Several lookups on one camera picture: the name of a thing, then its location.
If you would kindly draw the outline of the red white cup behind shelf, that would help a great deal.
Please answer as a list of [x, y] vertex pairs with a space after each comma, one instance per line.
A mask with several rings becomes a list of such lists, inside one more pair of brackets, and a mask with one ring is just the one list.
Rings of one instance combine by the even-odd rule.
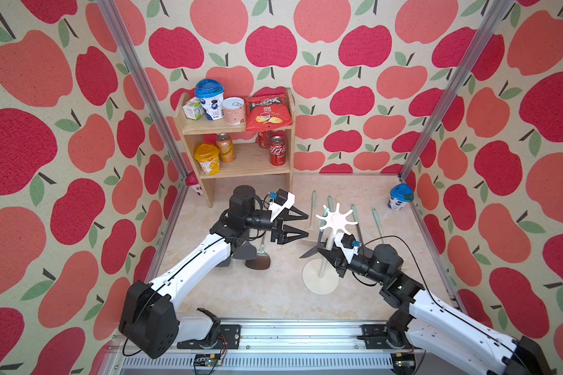
[[198, 177], [196, 176], [195, 171], [189, 173], [188, 176], [185, 178], [185, 185], [189, 189], [197, 193], [197, 195], [204, 196], [203, 189], [198, 181]]

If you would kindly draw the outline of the aluminium frame post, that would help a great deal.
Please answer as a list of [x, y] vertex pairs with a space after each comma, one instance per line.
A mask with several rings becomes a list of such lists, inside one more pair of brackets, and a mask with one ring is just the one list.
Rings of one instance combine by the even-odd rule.
[[106, 21], [106, 25], [108, 26], [109, 31], [114, 37], [114, 41], [124, 58], [124, 62], [134, 79], [134, 83], [139, 90], [142, 101], [144, 101], [145, 107], [155, 122], [178, 173], [180, 173], [182, 179], [184, 179], [189, 174], [189, 171], [181, 156], [181, 149], [178, 141], [175, 139], [175, 133], [173, 132], [175, 127], [170, 126], [160, 107], [160, 104], [156, 100], [156, 92], [150, 83], [144, 66], [138, 58], [131, 36], [129, 35], [125, 22], [117, 9], [116, 2], [111, 0], [98, 0], [97, 3], [101, 14]]
[[425, 150], [425, 147], [430, 141], [433, 133], [436, 131], [436, 128], [439, 126], [439, 123], [447, 113], [447, 110], [450, 108], [450, 105], [458, 94], [460, 88], [464, 85], [469, 75], [472, 74], [473, 67], [479, 60], [479, 57], [489, 43], [489, 40], [494, 35], [494, 32], [502, 22], [503, 18], [508, 15], [514, 4], [515, 1], [500, 0], [493, 1], [489, 5], [489, 10], [487, 11], [485, 17], [483, 17], [483, 21], [477, 32], [474, 34], [460, 64], [456, 67], [455, 72], [452, 74], [452, 78], [450, 78], [443, 95], [433, 111], [433, 114], [425, 121], [421, 135], [405, 160], [405, 164], [398, 175], [401, 182], [405, 183], [407, 181], [409, 174], [413, 170], [416, 162], [419, 161], [421, 154]]

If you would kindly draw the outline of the circuit board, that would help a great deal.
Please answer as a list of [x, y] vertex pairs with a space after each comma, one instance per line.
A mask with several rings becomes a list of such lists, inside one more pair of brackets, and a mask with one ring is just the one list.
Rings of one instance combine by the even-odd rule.
[[416, 356], [414, 354], [393, 353], [391, 355], [393, 369], [396, 375], [412, 375], [416, 368]]
[[217, 367], [221, 364], [221, 354], [196, 354], [192, 365], [194, 367]]

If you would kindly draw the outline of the red chips bag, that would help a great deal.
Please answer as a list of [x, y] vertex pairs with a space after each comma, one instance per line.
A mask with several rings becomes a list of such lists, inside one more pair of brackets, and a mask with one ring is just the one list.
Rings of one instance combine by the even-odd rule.
[[245, 101], [247, 132], [261, 133], [292, 125], [285, 95], [259, 95]]

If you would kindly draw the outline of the blue lid yogurt cup floor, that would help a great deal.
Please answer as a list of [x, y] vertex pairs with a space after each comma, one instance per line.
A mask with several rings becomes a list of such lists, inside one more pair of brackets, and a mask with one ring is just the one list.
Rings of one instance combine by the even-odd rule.
[[388, 207], [392, 210], [400, 210], [413, 200], [412, 188], [407, 184], [398, 184], [390, 190]]

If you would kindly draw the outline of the left aluminium frame post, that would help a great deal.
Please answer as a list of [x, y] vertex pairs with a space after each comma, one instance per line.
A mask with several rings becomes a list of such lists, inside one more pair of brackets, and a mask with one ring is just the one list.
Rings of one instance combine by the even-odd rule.
[[124, 58], [124, 62], [134, 79], [134, 83], [139, 90], [142, 101], [144, 101], [145, 107], [155, 122], [178, 173], [180, 173], [182, 179], [184, 179], [189, 174], [189, 171], [181, 156], [181, 149], [178, 141], [175, 139], [175, 133], [173, 132], [175, 127], [170, 126], [160, 107], [160, 104], [156, 100], [156, 92], [150, 83], [144, 66], [138, 58], [131, 36], [129, 35], [125, 22], [117, 9], [116, 2], [111, 0], [98, 0], [97, 3], [101, 14], [106, 21], [106, 25], [108, 26], [109, 31], [114, 37], [114, 41]]

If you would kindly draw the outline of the red cola can front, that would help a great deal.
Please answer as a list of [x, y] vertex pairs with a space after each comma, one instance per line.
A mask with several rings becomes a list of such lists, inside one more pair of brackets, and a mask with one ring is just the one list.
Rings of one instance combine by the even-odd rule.
[[273, 136], [269, 142], [270, 162], [280, 167], [286, 163], [286, 140], [282, 136]]

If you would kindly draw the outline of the red cola can back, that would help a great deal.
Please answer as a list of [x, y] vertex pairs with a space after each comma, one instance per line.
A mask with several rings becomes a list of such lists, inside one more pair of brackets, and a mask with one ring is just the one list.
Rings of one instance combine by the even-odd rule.
[[261, 148], [269, 149], [271, 131], [261, 131], [257, 134], [256, 142]]

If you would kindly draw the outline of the red cola can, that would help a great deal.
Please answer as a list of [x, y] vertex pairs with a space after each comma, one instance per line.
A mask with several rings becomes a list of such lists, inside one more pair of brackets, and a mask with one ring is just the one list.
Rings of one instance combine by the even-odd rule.
[[261, 131], [257, 134], [256, 142], [261, 148], [269, 149], [271, 131]]
[[273, 136], [269, 142], [270, 162], [280, 167], [286, 163], [286, 140], [282, 136]]

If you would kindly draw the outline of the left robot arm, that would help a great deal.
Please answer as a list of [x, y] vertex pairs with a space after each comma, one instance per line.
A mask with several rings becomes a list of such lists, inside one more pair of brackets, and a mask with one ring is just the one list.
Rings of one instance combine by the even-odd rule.
[[295, 208], [294, 194], [280, 189], [262, 201], [253, 187], [237, 187], [228, 209], [209, 234], [181, 262], [149, 283], [136, 281], [129, 287], [120, 318], [119, 331], [141, 353], [156, 359], [180, 342], [217, 345], [221, 321], [212, 312], [198, 309], [180, 316], [177, 309], [185, 297], [212, 269], [231, 259], [256, 254], [251, 245], [256, 230], [269, 231], [271, 241], [284, 245], [306, 238], [308, 233], [289, 226], [290, 220], [306, 220], [308, 215]]

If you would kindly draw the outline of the white utensil rack stand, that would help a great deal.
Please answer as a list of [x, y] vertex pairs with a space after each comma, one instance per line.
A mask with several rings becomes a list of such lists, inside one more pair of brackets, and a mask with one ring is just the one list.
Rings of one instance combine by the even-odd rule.
[[341, 204], [324, 206], [316, 244], [308, 251], [309, 256], [319, 259], [309, 261], [303, 268], [302, 279], [307, 289], [316, 295], [329, 295], [339, 284], [337, 268], [351, 263], [360, 252], [361, 242], [350, 232], [358, 222], [351, 220], [353, 210], [341, 212]]

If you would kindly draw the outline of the pink cup foil lid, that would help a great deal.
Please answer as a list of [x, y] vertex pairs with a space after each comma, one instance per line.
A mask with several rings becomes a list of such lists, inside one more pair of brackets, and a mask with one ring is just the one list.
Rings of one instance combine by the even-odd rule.
[[246, 122], [246, 108], [243, 98], [230, 97], [222, 102], [225, 121], [227, 124], [236, 126]]

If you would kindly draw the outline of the small green white carton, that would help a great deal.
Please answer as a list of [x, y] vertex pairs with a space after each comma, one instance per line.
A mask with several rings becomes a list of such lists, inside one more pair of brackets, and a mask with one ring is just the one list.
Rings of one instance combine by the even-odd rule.
[[189, 120], [198, 120], [205, 114], [205, 110], [197, 97], [185, 102], [182, 109], [185, 117]]

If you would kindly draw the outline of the grey spatula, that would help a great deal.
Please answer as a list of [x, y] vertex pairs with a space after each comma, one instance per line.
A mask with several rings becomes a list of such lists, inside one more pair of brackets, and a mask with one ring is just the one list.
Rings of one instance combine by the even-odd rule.
[[232, 257], [228, 256], [225, 260], [217, 264], [217, 267], [229, 267], [231, 265]]

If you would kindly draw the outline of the grey spatula mint handle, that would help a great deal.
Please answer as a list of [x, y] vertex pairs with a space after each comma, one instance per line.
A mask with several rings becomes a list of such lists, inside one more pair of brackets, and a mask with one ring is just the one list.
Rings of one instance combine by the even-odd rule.
[[361, 245], [364, 245], [364, 239], [363, 239], [363, 235], [362, 235], [362, 232], [361, 232], [360, 220], [359, 220], [359, 217], [358, 217], [357, 208], [354, 204], [351, 204], [351, 209], [352, 209], [353, 221], [356, 222], [355, 226], [356, 226], [357, 233], [358, 233], [358, 241], [360, 242]]

